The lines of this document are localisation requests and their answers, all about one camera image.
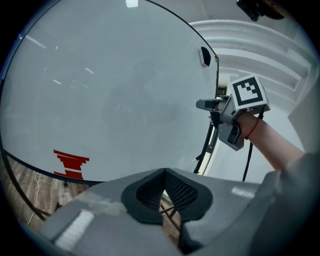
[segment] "bracelet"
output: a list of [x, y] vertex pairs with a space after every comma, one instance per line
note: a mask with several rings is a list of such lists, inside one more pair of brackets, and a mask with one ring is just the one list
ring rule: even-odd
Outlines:
[[255, 125], [254, 125], [254, 127], [252, 128], [252, 130], [249, 132], [249, 134], [246, 136], [246, 137], [244, 137], [246, 140], [248, 139], [248, 137], [250, 136], [250, 134], [252, 134], [252, 132], [255, 130], [255, 128], [257, 127], [257, 125], [258, 125], [258, 123], [259, 123], [259, 117], [257, 117], [257, 119], [256, 119], [256, 123], [255, 123]]

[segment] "white wall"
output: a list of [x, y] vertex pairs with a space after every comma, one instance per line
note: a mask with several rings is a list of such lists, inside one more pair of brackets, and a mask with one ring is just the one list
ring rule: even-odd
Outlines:
[[[302, 143], [288, 119], [288, 112], [283, 111], [278, 106], [272, 105], [271, 110], [264, 114], [263, 120], [271, 125], [278, 133], [290, 141], [292, 144], [303, 150]], [[226, 144], [220, 142], [217, 145], [215, 156], [212, 155], [211, 163], [209, 163], [209, 171], [207, 176], [242, 181], [245, 171], [249, 141], [245, 141], [244, 148], [234, 151]], [[273, 171], [272, 166], [264, 158], [264, 156], [253, 147], [251, 161], [246, 176], [246, 182], [261, 183], [265, 175]]]

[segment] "red sticker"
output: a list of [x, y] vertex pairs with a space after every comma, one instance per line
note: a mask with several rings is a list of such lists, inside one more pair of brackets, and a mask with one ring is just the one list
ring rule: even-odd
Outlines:
[[82, 164], [85, 164], [87, 161], [89, 161], [89, 158], [68, 154], [68, 153], [63, 153], [57, 150], [53, 150], [53, 153], [57, 154], [56, 157], [60, 159], [60, 161], [63, 163], [64, 168], [77, 170], [77, 171], [65, 170], [65, 174], [54, 171], [54, 174], [60, 175], [63, 177], [72, 178], [72, 179], [77, 179], [77, 180], [84, 179], [82, 177], [81, 172], [78, 172], [78, 171], [81, 171]]

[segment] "person's arm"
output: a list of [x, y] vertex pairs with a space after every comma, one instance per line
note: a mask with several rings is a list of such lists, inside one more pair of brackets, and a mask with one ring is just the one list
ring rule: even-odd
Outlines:
[[[243, 137], [248, 136], [257, 122], [257, 117], [246, 112], [239, 116], [237, 123]], [[300, 159], [304, 153], [277, 133], [265, 121], [259, 120], [248, 139], [264, 155], [275, 170], [285, 167]]]

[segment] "white cable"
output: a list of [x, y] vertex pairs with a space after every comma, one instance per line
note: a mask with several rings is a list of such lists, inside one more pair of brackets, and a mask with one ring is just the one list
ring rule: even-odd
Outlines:
[[[39, 185], [39, 182], [37, 181], [37, 175], [41, 175], [41, 174], [40, 174], [39, 172], [37, 172], [37, 173], [35, 174], [35, 176], [34, 176], [35, 182], [36, 182], [37, 185], [38, 185], [38, 191], [36, 192], [34, 207], [37, 207], [38, 194], [39, 194], [39, 190], [40, 190], [40, 185]], [[28, 226], [29, 226], [32, 218], [34, 217], [34, 215], [35, 215], [35, 212], [32, 213], [31, 218], [29, 219], [29, 222], [28, 222], [28, 224], [27, 224]]]

